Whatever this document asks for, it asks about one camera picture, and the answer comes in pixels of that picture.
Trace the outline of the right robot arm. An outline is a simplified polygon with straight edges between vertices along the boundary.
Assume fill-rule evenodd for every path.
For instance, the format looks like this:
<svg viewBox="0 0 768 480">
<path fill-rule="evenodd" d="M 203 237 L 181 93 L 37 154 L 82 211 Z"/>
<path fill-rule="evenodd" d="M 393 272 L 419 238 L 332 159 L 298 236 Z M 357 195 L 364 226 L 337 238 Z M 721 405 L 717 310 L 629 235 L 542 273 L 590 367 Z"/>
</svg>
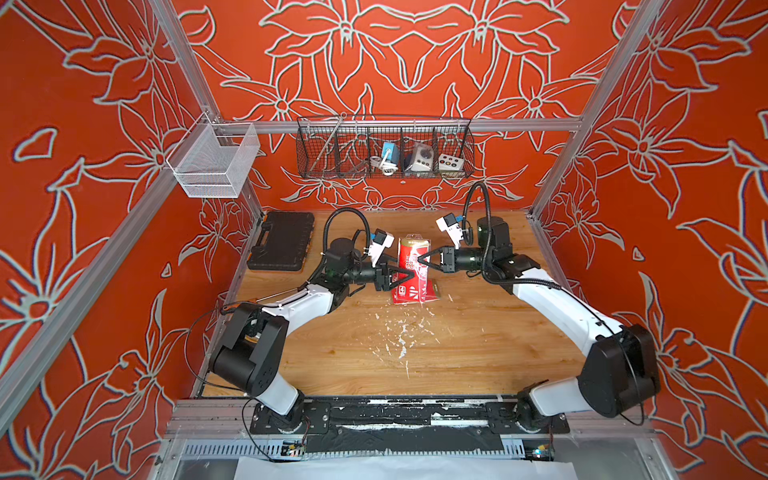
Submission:
<svg viewBox="0 0 768 480">
<path fill-rule="evenodd" d="M 622 417 L 660 392 L 649 330 L 622 324 L 557 283 L 538 262 L 514 249 L 508 224 L 489 206 L 475 226 L 465 214 L 446 214 L 436 225 L 451 243 L 421 254 L 420 264 L 446 274 L 480 275 L 536 309 L 585 357 L 577 376 L 543 381 L 517 394 L 513 418 L 522 430 L 535 433 L 555 417 L 574 412 Z"/>
</svg>

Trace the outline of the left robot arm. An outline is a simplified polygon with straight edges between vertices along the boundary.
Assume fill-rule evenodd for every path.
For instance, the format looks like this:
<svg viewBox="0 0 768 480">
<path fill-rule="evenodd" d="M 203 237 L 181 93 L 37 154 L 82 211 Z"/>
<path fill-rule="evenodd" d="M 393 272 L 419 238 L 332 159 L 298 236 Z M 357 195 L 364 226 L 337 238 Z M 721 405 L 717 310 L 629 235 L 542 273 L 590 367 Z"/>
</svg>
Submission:
<svg viewBox="0 0 768 480">
<path fill-rule="evenodd" d="M 332 221 L 351 213 L 362 222 L 364 248 L 356 238 L 328 240 Z M 372 230 L 365 215 L 352 207 L 334 211 L 323 228 L 320 261 L 297 291 L 272 304 L 241 303 L 209 357 L 209 370 L 229 382 L 262 407 L 294 427 L 303 418 L 304 394 L 286 381 L 279 367 L 287 337 L 310 321 L 334 312 L 352 296 L 353 286 L 371 284 L 378 291 L 392 291 L 415 277 L 398 267 L 385 251 L 394 235 Z"/>
</svg>

